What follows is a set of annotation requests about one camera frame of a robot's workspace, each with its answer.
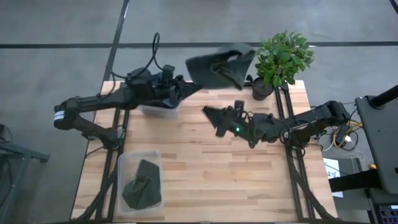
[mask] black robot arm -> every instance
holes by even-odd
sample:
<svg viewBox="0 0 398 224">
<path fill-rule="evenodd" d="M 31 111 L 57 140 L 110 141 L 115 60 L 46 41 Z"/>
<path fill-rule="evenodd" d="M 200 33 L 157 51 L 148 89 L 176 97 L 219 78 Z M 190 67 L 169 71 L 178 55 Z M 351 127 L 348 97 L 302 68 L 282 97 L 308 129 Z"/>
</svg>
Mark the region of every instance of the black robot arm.
<svg viewBox="0 0 398 224">
<path fill-rule="evenodd" d="M 235 101 L 234 107 L 218 109 L 205 106 L 203 112 L 216 129 L 216 136 L 223 137 L 231 131 L 247 140 L 250 148 L 254 148 L 260 140 L 275 142 L 278 139 L 284 144 L 303 148 L 314 134 L 328 126 L 340 126 L 349 121 L 348 112 L 336 101 L 286 119 L 274 118 L 272 114 L 246 112 L 243 108 L 243 101 Z"/>
<path fill-rule="evenodd" d="M 174 67 L 165 65 L 163 71 L 151 75 L 138 68 L 125 77 L 124 86 L 112 94 L 70 98 L 54 107 L 54 126 L 58 129 L 77 129 L 86 138 L 96 137 L 105 149 L 119 146 L 116 127 L 103 128 L 80 116 L 88 111 L 120 108 L 133 110 L 139 105 L 175 108 L 179 103 L 201 89 L 200 85 L 187 83 L 182 75 L 173 78 Z"/>
</svg>

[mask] clear plastic bin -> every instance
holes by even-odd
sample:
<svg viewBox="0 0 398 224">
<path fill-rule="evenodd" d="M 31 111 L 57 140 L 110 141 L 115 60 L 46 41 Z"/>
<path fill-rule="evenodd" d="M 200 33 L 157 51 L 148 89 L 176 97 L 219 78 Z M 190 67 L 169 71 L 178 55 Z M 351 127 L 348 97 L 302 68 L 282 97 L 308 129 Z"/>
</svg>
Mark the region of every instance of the clear plastic bin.
<svg viewBox="0 0 398 224">
<path fill-rule="evenodd" d="M 178 119 L 178 107 L 174 109 L 159 108 L 155 106 L 140 105 L 139 109 L 146 116 L 153 116 L 166 119 Z"/>
<path fill-rule="evenodd" d="M 124 187 L 135 179 L 135 175 L 138 170 L 138 166 L 141 160 L 147 160 L 159 167 L 160 174 L 160 195 L 162 200 L 157 204 L 141 209 L 135 210 L 130 208 L 123 198 Z M 163 197 L 163 177 L 162 177 L 162 156 L 158 150 L 153 151 L 141 151 L 141 152 L 125 152 L 120 155 L 118 159 L 118 213 L 123 216 L 140 216 L 152 212 L 158 212 L 164 207 Z"/>
</svg>

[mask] butcher block tabletop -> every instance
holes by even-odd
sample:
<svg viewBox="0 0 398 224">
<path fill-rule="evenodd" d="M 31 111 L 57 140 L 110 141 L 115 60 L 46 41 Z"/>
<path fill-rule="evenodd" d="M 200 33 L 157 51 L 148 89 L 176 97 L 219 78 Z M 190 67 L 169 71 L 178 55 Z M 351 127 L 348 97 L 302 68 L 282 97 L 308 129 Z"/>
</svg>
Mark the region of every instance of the butcher block tabletop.
<svg viewBox="0 0 398 224">
<path fill-rule="evenodd" d="M 104 82 L 102 93 L 110 91 L 112 85 L 112 82 Z M 296 81 L 289 90 L 294 113 L 308 111 L 310 105 L 304 82 Z M 160 151 L 165 205 L 159 212 L 143 217 L 125 217 L 116 208 L 113 221 L 296 222 L 284 146 L 279 141 L 260 142 L 250 149 L 245 140 L 228 132 L 225 137 L 218 138 L 201 111 L 205 105 L 223 108 L 233 106 L 235 100 L 243 100 L 246 111 L 272 113 L 278 117 L 275 94 L 264 101 L 256 101 L 251 92 L 251 88 L 201 90 L 180 104 L 177 119 L 144 116 L 139 109 L 130 111 L 124 152 Z M 114 111 L 97 111 L 95 123 L 111 127 Z M 99 140 L 90 142 L 87 153 L 101 145 Z M 105 158 L 106 150 L 101 149 L 85 159 L 71 218 L 81 215 L 98 193 Z M 311 191 L 336 217 L 320 148 L 309 145 L 304 162 Z M 110 190 L 105 198 L 104 216 L 108 211 L 109 195 Z M 307 217 L 301 191 L 300 199 Z"/>
</svg>

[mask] black cloth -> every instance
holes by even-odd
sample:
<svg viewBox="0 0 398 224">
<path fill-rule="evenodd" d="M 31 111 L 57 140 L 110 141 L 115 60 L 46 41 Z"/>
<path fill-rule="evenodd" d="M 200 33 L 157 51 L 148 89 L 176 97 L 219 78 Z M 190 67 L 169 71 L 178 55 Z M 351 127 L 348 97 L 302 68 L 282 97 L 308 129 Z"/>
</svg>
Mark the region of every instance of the black cloth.
<svg viewBox="0 0 398 224">
<path fill-rule="evenodd" d="M 244 77 L 256 54 L 247 44 L 232 43 L 217 53 L 189 58 L 185 61 L 192 81 L 206 89 L 233 86 L 242 90 Z"/>
<path fill-rule="evenodd" d="M 136 210 L 161 202 L 159 166 L 141 160 L 136 178 L 124 187 L 122 196 L 127 205 Z"/>
</svg>

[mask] gray floor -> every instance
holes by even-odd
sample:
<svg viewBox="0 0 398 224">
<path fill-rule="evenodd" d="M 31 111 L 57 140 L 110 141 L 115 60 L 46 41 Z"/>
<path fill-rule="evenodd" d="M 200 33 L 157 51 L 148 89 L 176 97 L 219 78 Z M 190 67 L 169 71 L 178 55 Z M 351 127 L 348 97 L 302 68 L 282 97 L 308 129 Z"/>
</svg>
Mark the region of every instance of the gray floor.
<svg viewBox="0 0 398 224">
<path fill-rule="evenodd" d="M 0 44 L 111 43 L 122 3 L 3 0 Z M 121 42 L 150 42 L 156 31 L 162 42 L 256 42 L 286 29 L 302 32 L 309 41 L 390 41 L 398 40 L 397 22 L 388 0 L 131 0 Z M 189 78 L 185 59 L 215 50 L 159 49 L 157 58 Z M 317 47 L 314 51 L 317 59 L 312 69 L 297 76 L 305 80 L 314 106 L 328 100 L 352 102 L 398 82 L 398 47 Z M 96 94 L 108 55 L 109 49 L 0 49 L 0 123 L 10 127 L 16 144 L 51 154 L 48 164 L 35 161 L 29 167 L 13 223 L 68 220 L 87 141 L 77 131 L 53 127 L 53 106 L 76 95 Z M 119 49 L 114 70 L 130 72 L 144 66 L 149 57 L 150 49 Z M 346 108 L 354 110 L 353 105 Z M 358 150 L 367 168 L 373 159 L 364 134 L 359 136 Z M 325 157 L 349 156 L 331 149 Z M 364 217 L 338 212 L 347 220 Z"/>
</svg>

